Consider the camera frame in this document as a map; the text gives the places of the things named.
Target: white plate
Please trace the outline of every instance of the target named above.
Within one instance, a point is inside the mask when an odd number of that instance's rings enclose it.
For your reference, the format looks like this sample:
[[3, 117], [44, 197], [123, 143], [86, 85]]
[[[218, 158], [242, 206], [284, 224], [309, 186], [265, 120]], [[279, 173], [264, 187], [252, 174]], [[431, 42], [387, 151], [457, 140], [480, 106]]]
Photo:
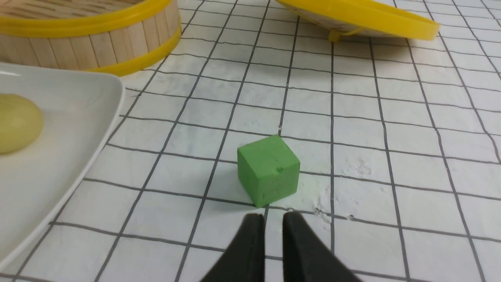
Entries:
[[0, 155], [0, 271], [76, 189], [113, 130], [124, 92], [113, 75], [0, 63], [0, 93], [30, 99], [45, 120], [34, 143]]

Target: steamer basket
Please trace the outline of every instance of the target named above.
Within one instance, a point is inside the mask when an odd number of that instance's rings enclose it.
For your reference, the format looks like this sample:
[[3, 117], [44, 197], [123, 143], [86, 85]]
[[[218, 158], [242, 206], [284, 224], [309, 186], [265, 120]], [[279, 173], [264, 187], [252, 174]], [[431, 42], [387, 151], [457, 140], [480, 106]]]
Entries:
[[180, 36], [177, 0], [0, 0], [0, 62], [123, 76]]

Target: dough ball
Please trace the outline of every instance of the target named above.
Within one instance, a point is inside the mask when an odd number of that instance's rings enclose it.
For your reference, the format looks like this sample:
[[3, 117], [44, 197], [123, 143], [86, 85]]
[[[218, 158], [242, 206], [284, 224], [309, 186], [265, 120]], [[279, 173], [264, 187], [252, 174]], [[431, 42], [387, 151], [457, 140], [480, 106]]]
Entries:
[[0, 154], [31, 144], [42, 132], [44, 116], [30, 100], [15, 94], [0, 94]]

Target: grid mat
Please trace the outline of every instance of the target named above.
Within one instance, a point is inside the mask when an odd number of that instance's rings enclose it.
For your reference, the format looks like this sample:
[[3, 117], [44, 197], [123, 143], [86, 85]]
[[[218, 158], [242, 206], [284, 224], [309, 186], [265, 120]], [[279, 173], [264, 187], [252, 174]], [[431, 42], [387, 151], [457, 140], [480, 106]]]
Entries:
[[[197, 281], [249, 212], [281, 281], [290, 209], [363, 281], [501, 279], [501, 1], [387, 0], [440, 35], [337, 44], [274, 1], [179, 1], [178, 47], [124, 78], [107, 145], [0, 282]], [[298, 192], [256, 209], [236, 148], [277, 133]]]

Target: green foam block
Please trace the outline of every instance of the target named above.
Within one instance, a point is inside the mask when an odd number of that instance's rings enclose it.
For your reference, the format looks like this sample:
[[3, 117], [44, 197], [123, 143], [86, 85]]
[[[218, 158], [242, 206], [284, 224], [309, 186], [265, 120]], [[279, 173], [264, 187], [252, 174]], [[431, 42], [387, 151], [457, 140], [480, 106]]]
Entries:
[[299, 159], [278, 135], [237, 150], [238, 179], [258, 208], [298, 189]]

